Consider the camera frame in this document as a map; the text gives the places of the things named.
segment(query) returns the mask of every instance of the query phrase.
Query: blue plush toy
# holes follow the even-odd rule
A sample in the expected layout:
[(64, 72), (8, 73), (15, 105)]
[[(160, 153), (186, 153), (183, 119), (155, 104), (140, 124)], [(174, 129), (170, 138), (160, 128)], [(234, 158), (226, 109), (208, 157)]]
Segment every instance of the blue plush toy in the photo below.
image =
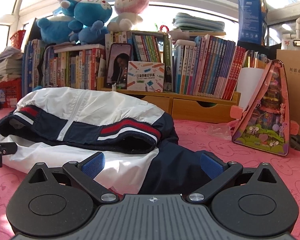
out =
[(108, 33), (104, 23), (112, 15), (112, 7), (104, 0), (81, 0), (74, 7), (75, 20), (69, 23), (69, 28), (78, 33), (71, 40), (80, 40), (81, 44), (95, 44)]
[(60, 3), (60, 10), (66, 16), (74, 16), (74, 7), (81, 0), (57, 0)]
[(50, 19), (42, 18), (38, 21), (41, 38), (46, 44), (70, 41), (72, 30), (68, 27), (69, 22), (73, 21), (73, 17), (55, 16)]

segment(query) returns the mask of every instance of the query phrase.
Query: smartphone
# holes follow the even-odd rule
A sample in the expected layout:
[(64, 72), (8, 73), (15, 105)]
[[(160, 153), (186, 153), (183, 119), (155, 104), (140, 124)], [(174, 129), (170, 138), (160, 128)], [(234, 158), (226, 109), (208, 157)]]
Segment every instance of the smartphone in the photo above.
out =
[(127, 88), (128, 63), (131, 60), (132, 45), (128, 43), (113, 43), (110, 47), (106, 87), (117, 84)]

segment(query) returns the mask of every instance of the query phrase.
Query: wooden drawer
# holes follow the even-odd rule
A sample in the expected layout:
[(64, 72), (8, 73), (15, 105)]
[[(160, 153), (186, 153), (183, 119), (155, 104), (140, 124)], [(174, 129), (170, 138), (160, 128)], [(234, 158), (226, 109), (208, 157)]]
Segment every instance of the wooden drawer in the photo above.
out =
[(223, 123), (234, 120), (230, 117), (231, 105), (173, 99), (172, 117), (175, 120)]
[(154, 96), (142, 96), (142, 95), (131, 95), (133, 97), (139, 98), (141, 100), (147, 101), (151, 104), (156, 105), (157, 107), (161, 108), (163, 111), (167, 112), (168, 114), (171, 114), (171, 108), (172, 108), (172, 98), (166, 98), (166, 97), (154, 97)]

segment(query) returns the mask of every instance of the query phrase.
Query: woman on phone screen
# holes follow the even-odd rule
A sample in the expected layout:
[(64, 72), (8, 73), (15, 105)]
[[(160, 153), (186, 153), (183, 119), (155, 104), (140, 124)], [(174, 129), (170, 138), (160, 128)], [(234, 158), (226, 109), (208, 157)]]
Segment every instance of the woman on phone screen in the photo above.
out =
[(128, 63), (129, 63), (129, 55), (126, 53), (119, 54), (113, 62), (113, 74), (111, 77), (111, 81), (113, 83), (120, 84), (121, 87), (126, 86), (127, 81), (127, 72), (128, 72)]

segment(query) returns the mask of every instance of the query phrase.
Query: red stripe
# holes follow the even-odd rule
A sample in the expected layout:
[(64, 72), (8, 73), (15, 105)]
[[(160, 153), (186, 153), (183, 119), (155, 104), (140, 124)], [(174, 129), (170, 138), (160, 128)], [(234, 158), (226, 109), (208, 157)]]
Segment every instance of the red stripe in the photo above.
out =
[(38, 114), (38, 111), (34, 110), (33, 108), (31, 108), (29, 106), (21, 108), (20, 112), (26, 112), (26, 113), (32, 115), (33, 117), (36, 117), (36, 115)]
[(117, 132), (117, 131), (121, 130), (124, 125), (127, 125), (127, 124), (130, 125), (131, 127), (139, 128), (145, 132), (153, 133), (158, 139), (160, 139), (160, 137), (161, 137), (161, 133), (157, 129), (151, 127), (150, 125), (140, 123), (137, 121), (133, 121), (130, 119), (125, 119), (125, 120), (117, 122), (116, 124), (113, 124), (113, 125), (103, 128), (101, 131), (101, 134)]

